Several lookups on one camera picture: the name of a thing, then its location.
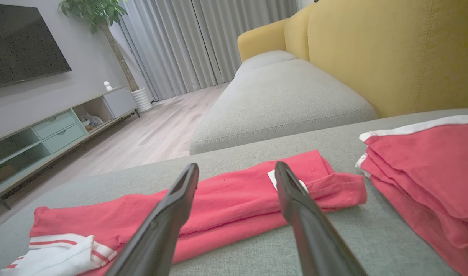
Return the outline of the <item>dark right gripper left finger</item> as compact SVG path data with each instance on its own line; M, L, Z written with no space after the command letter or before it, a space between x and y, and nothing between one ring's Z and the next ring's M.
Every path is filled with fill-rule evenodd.
M106 276L167 276L190 217L199 168L189 164L106 271Z

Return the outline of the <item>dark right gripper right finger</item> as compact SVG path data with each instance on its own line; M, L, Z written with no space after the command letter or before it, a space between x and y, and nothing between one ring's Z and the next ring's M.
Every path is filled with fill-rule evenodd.
M304 276L365 276L366 271L288 164L274 176L284 219L291 225Z

